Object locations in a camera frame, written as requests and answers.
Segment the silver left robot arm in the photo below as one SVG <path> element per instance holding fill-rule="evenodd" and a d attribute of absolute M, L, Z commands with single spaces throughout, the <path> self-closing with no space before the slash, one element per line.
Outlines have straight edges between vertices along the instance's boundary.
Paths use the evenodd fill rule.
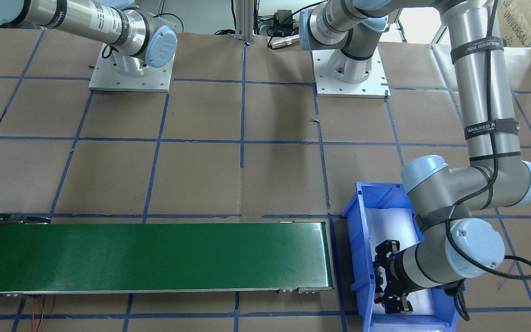
<path fill-rule="evenodd" d="M 443 289 L 467 319 L 467 279 L 489 273 L 531 280 L 531 261 L 507 255 L 500 234 L 472 216 L 531 202 L 531 162 L 520 149 L 498 6 L 496 0 L 327 0 L 301 11 L 303 50 L 331 50 L 331 77 L 351 85 L 369 78 L 391 13 L 434 8 L 449 30 L 460 102 L 457 138 L 465 143 L 469 164 L 453 168 L 433 154 L 404 165 L 402 184 L 424 239 L 405 249 L 388 239 L 376 248 L 374 301 L 388 314 L 411 313 L 412 293 Z"/>

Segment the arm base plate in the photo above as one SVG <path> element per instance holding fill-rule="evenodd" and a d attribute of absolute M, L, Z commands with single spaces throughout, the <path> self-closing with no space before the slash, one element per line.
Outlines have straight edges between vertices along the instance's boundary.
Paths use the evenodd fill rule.
<path fill-rule="evenodd" d="M 114 51 L 109 58 L 101 50 L 89 88 L 106 92 L 168 92 L 174 58 L 161 68 L 147 66 L 141 59 Z"/>
<path fill-rule="evenodd" d="M 390 96 L 378 48 L 371 58 L 362 61 L 347 58 L 341 50 L 314 50 L 311 55 L 318 96 Z"/>

